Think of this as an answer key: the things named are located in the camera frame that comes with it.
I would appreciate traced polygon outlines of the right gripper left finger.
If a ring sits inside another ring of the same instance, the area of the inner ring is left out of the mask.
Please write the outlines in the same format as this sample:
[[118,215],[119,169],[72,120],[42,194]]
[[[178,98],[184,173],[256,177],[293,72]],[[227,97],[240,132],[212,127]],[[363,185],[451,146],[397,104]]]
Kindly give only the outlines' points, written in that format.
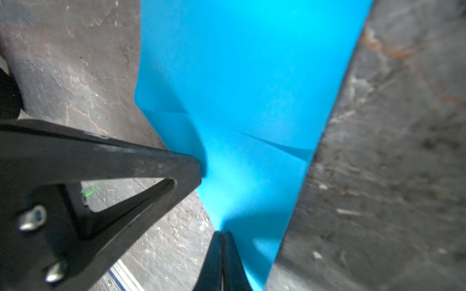
[[221,289],[222,235],[221,232],[215,232],[193,291],[220,291]]

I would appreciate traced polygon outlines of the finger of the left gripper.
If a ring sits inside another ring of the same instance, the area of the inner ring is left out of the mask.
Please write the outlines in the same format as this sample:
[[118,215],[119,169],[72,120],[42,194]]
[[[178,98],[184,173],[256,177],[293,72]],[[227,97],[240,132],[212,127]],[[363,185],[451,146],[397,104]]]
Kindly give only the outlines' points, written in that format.
[[[156,178],[105,210],[84,181]],[[199,160],[39,120],[1,123],[1,289],[86,291],[201,183]]]

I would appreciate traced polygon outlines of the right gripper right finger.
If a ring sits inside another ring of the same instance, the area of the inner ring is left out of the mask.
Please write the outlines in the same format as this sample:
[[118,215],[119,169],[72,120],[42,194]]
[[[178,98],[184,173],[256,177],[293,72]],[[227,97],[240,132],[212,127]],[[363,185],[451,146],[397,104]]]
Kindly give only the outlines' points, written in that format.
[[252,291],[231,232],[223,232],[223,290]]

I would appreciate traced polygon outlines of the blue square paper sheet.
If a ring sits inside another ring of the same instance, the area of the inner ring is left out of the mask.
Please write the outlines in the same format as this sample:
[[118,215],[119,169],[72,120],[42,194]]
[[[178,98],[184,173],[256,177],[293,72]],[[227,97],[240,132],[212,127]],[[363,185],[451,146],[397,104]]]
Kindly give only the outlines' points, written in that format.
[[142,1],[135,103],[265,288],[371,1]]

